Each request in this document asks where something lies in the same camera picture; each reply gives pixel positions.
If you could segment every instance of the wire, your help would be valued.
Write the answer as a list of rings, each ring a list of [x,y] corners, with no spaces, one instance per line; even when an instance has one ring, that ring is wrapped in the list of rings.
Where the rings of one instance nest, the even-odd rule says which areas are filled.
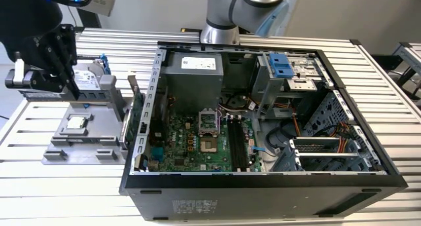
[[[337,127],[337,125],[331,125],[323,129],[320,129],[315,134],[313,137],[320,136],[323,134],[324,131],[329,130],[331,128]]]
[[[72,7],[83,7],[89,5],[92,0],[73,1],[73,0],[51,0],[59,4],[72,6]]]
[[[220,106],[223,109],[225,109],[227,111],[232,112],[232,113],[248,111],[248,109],[231,109],[231,108],[227,108],[227,107],[224,107],[223,104],[219,104],[219,106]]]
[[[296,133],[297,133],[297,136],[301,136],[301,132],[300,132],[300,128],[299,128],[299,124],[297,124],[297,119],[296,119],[296,109],[293,108],[293,114],[292,114],[292,119],[295,121],[295,127],[296,127]]]
[[[73,12],[72,12],[72,10],[71,10],[71,7],[67,6],[67,9],[68,9],[68,12],[71,12],[71,16],[72,16],[73,21],[75,21],[75,26],[77,27],[77,23],[76,23],[76,19],[75,19],[75,16],[73,16]]]
[[[345,153],[345,147],[347,147],[348,141],[349,141],[349,139],[347,139],[345,144],[343,146],[343,153]]]
[[[272,156],[272,157],[277,157],[277,155],[275,155],[273,153],[271,153],[269,151],[260,151],[260,152],[265,152],[267,155]]]
[[[329,137],[333,137],[333,136],[336,135],[336,132],[337,132],[339,129],[340,129],[340,125],[336,126],[336,129],[335,129],[335,131],[332,132],[332,134],[331,134]]]
[[[343,137],[340,137],[340,146],[339,146],[339,148],[337,148],[337,153],[341,152],[341,148],[343,148]]]

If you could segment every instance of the white label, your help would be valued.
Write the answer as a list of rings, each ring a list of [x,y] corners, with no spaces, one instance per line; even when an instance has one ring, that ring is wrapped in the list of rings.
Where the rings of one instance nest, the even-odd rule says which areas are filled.
[[[68,142],[84,142],[83,140],[79,139],[67,139]]]
[[[252,110],[252,111],[253,111],[253,110],[255,110],[255,108],[256,108],[256,103],[252,101],[252,102],[251,102],[251,105],[249,105],[249,110]]]
[[[55,93],[26,93],[28,98],[60,98],[60,94]]]
[[[75,82],[81,90],[100,90],[100,84],[91,71],[75,71]]]
[[[184,57],[181,60],[183,69],[216,70],[215,58]]]

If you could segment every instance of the sticker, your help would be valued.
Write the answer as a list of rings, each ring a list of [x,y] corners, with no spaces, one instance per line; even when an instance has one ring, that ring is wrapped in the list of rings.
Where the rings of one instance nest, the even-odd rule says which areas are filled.
[[[216,59],[203,57],[184,57],[181,69],[216,70]]]
[[[100,84],[91,71],[75,71],[75,83],[81,90],[100,90]]]
[[[24,93],[28,98],[60,98],[60,94],[56,93]]]
[[[256,107],[256,103],[252,101],[251,104],[249,104],[249,110],[253,111],[253,110],[255,110],[255,107]]]
[[[172,208],[176,214],[215,213],[217,200],[173,200]]]
[[[80,139],[67,139],[68,142],[84,142],[83,140]]]

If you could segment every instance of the cable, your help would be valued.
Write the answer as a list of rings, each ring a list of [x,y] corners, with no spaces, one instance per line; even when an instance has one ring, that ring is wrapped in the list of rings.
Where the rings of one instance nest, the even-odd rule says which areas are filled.
[[[337,124],[337,125],[331,125],[331,126],[323,128],[323,129],[320,129],[320,130],[313,134],[313,137],[320,136],[324,131],[327,131],[327,130],[329,130],[331,128],[337,127],[337,126],[339,126],[339,124]]]
[[[72,0],[51,0],[59,4],[72,6],[72,7],[83,7],[87,6],[92,0],[83,0],[83,1],[72,1]]]
[[[73,18],[73,21],[75,21],[75,27],[77,27],[77,23],[76,23],[76,19],[75,19],[75,16],[73,16],[73,13],[72,13],[72,10],[71,10],[71,7],[67,6],[67,9],[68,9],[68,12],[71,12],[71,16]]]
[[[292,119],[295,121],[295,127],[296,127],[296,133],[297,133],[297,136],[301,136],[301,132],[300,132],[300,128],[299,128],[299,124],[297,124],[297,119],[296,119],[296,109],[293,108],[293,114],[292,114]]]
[[[273,153],[271,153],[269,151],[260,151],[260,152],[265,152],[267,155],[272,156],[272,157],[277,157],[277,155],[275,155]]]
[[[219,104],[219,106],[220,106],[223,109],[225,109],[227,111],[232,112],[232,113],[248,111],[248,109],[235,109],[235,108],[231,109],[231,108],[227,108],[227,107],[224,107],[223,104]]]
[[[287,124],[288,124],[288,122],[280,122],[280,125],[279,125],[277,127],[275,127],[275,128],[268,132],[268,134],[267,134],[265,137],[264,137],[264,140],[265,140],[267,144],[268,144],[272,148],[275,148],[275,149],[279,149],[279,148],[284,149],[284,148],[287,147],[285,144],[283,143],[283,141],[279,139],[277,136],[276,136],[276,137],[277,137],[277,139],[279,139],[279,141],[280,141],[280,146],[272,144],[272,142],[271,142],[271,135],[276,134],[277,131],[280,131],[281,134],[283,134],[288,139],[293,139],[293,138],[296,137],[296,136],[291,135],[291,134],[284,130],[284,126],[285,126]]]
[[[340,126],[337,125],[337,126],[336,126],[336,129],[335,129],[335,131],[332,132],[332,134],[329,135],[329,137],[333,137],[333,136],[336,135],[336,132],[339,131],[339,129],[340,129]]]

